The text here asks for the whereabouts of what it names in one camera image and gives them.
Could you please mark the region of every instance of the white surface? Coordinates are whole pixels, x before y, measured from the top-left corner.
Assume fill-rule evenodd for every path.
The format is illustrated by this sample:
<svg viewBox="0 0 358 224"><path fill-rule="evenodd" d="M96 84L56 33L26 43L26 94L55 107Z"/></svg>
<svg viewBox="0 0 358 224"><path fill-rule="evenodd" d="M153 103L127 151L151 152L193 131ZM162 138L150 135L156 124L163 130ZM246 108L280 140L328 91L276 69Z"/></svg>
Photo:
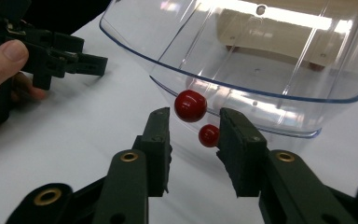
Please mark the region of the white surface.
<svg viewBox="0 0 358 224"><path fill-rule="evenodd" d="M75 35L85 52L109 58L102 78L54 78L49 97L11 112L0 127L0 223L33 189L61 182L74 191L106 175L111 158L142 134L149 113L168 103L132 57L98 27ZM149 223L264 223L257 199L235 197L215 149L171 113L169 194L152 198ZM322 181L353 195L358 188L358 103L311 140L266 134L270 149L299 154Z"/></svg>

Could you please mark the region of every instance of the small red ball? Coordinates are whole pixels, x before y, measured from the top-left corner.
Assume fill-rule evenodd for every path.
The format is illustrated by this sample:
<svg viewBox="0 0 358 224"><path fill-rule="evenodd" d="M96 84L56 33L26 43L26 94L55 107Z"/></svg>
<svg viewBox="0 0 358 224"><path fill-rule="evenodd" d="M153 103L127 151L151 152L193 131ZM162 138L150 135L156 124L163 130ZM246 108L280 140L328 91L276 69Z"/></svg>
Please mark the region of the small red ball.
<svg viewBox="0 0 358 224"><path fill-rule="evenodd" d="M195 91L182 91L175 99L174 108L179 119L185 122L196 122L205 115L207 101Z"/></svg>
<svg viewBox="0 0 358 224"><path fill-rule="evenodd" d="M200 129L199 140L205 147L216 147L219 142L219 129L212 124L207 124Z"/></svg>

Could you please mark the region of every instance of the transparent plastic container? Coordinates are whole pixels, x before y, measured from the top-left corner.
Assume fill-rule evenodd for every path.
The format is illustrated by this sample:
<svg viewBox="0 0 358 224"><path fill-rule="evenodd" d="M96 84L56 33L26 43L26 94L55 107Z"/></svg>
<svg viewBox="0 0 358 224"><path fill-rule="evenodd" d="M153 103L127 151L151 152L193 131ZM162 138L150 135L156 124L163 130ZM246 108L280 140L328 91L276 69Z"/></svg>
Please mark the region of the transparent plastic container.
<svg viewBox="0 0 358 224"><path fill-rule="evenodd" d="M358 0L121 0L100 25L170 103L191 89L209 116L310 138L358 101Z"/></svg>

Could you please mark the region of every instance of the white table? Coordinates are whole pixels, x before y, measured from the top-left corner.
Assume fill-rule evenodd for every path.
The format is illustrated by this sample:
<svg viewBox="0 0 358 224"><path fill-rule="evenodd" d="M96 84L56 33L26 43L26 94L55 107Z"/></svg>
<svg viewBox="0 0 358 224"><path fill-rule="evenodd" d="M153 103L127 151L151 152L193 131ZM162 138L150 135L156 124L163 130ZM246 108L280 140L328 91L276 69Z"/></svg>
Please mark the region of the white table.
<svg viewBox="0 0 358 224"><path fill-rule="evenodd" d="M101 17L75 35L85 52L109 58L102 78L54 78L48 99L11 112L0 127L0 223L32 190L65 183L74 191L106 175L112 157L142 134L151 111L167 106L133 58L99 29ZM227 172L198 137L171 113L169 194L151 198L150 223L264 223L257 198L236 198ZM300 155L328 186L358 188L358 103L330 121L315 139L265 133L270 149Z"/></svg>

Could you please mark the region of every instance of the dark floor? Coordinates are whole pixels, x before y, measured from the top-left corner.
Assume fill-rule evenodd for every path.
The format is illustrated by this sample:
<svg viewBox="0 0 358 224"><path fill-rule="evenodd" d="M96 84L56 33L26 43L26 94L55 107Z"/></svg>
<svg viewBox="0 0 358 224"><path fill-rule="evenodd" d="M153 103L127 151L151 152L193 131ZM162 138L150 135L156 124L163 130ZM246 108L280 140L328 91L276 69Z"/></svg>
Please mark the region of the dark floor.
<svg viewBox="0 0 358 224"><path fill-rule="evenodd" d="M110 1L32 0L33 3L23 19L36 28L69 35L101 14Z"/></svg>

